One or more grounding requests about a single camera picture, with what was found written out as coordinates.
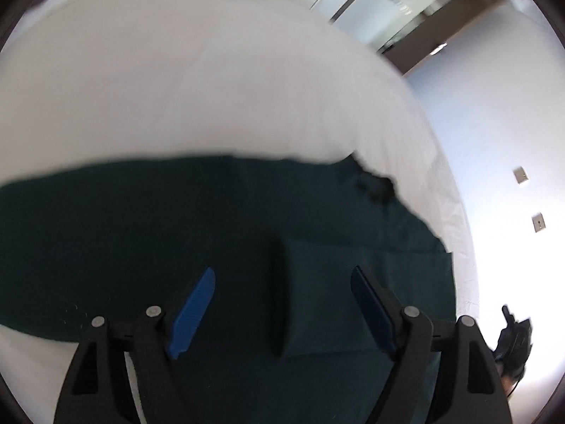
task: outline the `silver screw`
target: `silver screw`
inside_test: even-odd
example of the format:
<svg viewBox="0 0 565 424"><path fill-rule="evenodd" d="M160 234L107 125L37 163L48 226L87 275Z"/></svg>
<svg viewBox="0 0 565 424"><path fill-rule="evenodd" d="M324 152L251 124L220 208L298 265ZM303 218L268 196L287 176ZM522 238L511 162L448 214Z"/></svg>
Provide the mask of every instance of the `silver screw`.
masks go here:
<svg viewBox="0 0 565 424"><path fill-rule="evenodd" d="M147 314L148 317L157 317L160 313L161 313L160 306L149 306L145 310L145 314Z"/></svg>
<svg viewBox="0 0 565 424"><path fill-rule="evenodd" d="M105 322L105 321L106 321L106 320L104 319L104 317L102 317L102 316L96 316L94 319L92 319L92 321L91 321L90 324L91 324L94 328L98 328L98 327L102 327L102 326L104 325L104 322Z"/></svg>
<svg viewBox="0 0 565 424"><path fill-rule="evenodd" d="M420 315L420 310L415 306L406 306L404 308L404 313L408 317L418 317Z"/></svg>
<svg viewBox="0 0 565 424"><path fill-rule="evenodd" d="M473 317L463 316L461 317L461 323L465 325L465 327L472 327L473 325L475 325L475 320L473 319Z"/></svg>

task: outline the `wall outlet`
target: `wall outlet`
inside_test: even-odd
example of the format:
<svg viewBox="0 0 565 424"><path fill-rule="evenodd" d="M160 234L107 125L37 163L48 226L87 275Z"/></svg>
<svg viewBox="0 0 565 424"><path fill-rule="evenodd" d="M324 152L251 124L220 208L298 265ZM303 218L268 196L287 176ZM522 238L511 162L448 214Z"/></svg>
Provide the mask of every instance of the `wall outlet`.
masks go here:
<svg viewBox="0 0 565 424"><path fill-rule="evenodd" d="M524 183L525 181L528 181L528 176L526 175L526 171L524 170L523 167L514 169L514 176L516 177L516 181L518 182L518 185Z"/></svg>
<svg viewBox="0 0 565 424"><path fill-rule="evenodd" d="M539 233L542 229L545 229L545 221L541 213L534 215L532 217L532 222L533 222L533 229L536 231L536 233Z"/></svg>

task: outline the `wall plate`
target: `wall plate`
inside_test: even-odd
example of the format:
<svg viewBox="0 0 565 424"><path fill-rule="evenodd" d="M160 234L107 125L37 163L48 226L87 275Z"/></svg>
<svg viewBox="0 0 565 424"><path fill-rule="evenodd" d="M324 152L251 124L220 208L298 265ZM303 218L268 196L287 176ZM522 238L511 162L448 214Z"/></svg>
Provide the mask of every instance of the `wall plate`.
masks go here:
<svg viewBox="0 0 565 424"><path fill-rule="evenodd" d="M536 233L539 233L542 229L545 229L545 221L541 213L534 215L532 217L532 222L533 222L533 229L536 231Z"/></svg>
<svg viewBox="0 0 565 424"><path fill-rule="evenodd" d="M517 169L514 169L514 176L516 177L516 181L518 182L518 184L528 181L528 176L526 175L526 171L524 170L523 167L518 167Z"/></svg>

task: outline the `dark green cloth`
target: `dark green cloth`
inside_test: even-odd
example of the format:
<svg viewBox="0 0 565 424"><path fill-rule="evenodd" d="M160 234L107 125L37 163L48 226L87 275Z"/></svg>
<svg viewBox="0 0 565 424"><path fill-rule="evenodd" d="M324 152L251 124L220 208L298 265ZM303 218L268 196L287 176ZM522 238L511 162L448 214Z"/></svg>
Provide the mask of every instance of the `dark green cloth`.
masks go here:
<svg viewBox="0 0 565 424"><path fill-rule="evenodd" d="M384 252L373 247L311 243L285 237L280 263L285 297L276 309L283 326L280 349L284 357L374 349L375 341L350 288L352 269L373 273L406 305L436 319L450 319L452 295L443 282L452 277L447 253Z"/></svg>
<svg viewBox="0 0 565 424"><path fill-rule="evenodd" d="M391 182L351 157L330 165L230 157L94 165L0 189L0 323L77 341L92 317L128 319L165 305L211 266L214 300L174 364L197 422L361 424L391 369L385 355L273 353L284 293L273 250L284 237L445 252ZM438 272L422 267L419 282L414 273L395 279L410 293ZM454 319L453 279L436 283L445 296L436 309Z"/></svg>

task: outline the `white bed sheet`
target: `white bed sheet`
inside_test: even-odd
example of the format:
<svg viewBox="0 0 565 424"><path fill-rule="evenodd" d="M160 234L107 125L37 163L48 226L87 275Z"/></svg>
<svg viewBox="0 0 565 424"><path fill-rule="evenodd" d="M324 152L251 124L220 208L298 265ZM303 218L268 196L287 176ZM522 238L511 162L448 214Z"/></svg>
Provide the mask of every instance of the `white bed sheet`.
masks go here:
<svg viewBox="0 0 565 424"><path fill-rule="evenodd" d="M447 161L389 64L283 0L72 0L0 55L0 184L108 158L355 152L454 254L478 315L474 251ZM75 345L0 327L0 371L53 421Z"/></svg>

